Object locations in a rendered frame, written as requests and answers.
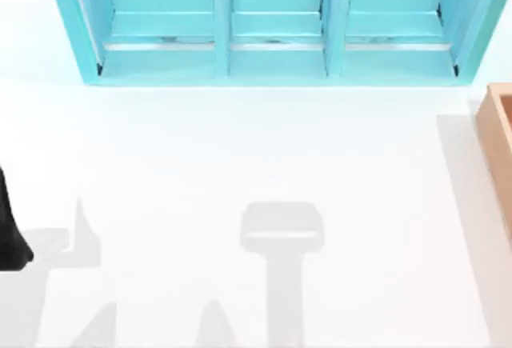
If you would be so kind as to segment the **light blue rack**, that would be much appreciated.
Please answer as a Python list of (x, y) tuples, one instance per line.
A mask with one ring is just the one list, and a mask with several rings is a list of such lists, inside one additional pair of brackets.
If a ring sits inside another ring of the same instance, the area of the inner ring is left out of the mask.
[(85, 84), (458, 86), (507, 0), (55, 0)]

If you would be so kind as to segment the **salmon-coloured shallow box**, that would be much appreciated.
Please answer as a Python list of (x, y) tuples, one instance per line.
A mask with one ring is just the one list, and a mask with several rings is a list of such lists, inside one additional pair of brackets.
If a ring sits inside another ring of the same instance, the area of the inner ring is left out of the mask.
[(487, 86), (476, 124), (504, 220), (512, 232), (512, 82)]

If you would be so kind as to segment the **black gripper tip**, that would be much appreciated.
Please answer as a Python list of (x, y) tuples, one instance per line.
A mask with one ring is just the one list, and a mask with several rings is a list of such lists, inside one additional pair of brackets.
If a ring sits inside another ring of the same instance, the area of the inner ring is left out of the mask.
[(0, 271), (20, 271), (34, 260), (34, 252), (18, 229), (0, 167)]

